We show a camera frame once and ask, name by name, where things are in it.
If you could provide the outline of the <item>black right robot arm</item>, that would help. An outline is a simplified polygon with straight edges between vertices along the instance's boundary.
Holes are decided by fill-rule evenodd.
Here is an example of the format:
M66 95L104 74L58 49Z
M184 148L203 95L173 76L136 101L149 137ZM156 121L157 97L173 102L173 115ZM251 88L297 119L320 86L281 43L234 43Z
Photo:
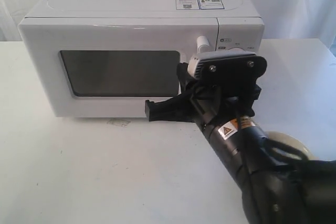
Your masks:
M308 159L252 121L267 68L263 57L212 60L187 73L181 94L145 102L149 121L196 123L241 191L249 223L335 223L335 161Z

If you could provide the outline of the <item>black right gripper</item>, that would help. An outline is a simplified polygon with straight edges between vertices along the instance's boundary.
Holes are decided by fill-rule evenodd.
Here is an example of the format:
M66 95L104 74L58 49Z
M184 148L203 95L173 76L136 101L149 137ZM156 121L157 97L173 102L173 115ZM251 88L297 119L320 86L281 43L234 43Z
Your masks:
M255 125L252 106L259 98L260 86L254 82L245 87L203 84L190 80L187 68L186 62L176 68L181 94L162 102L145 101L149 122L190 122L202 130L242 130Z

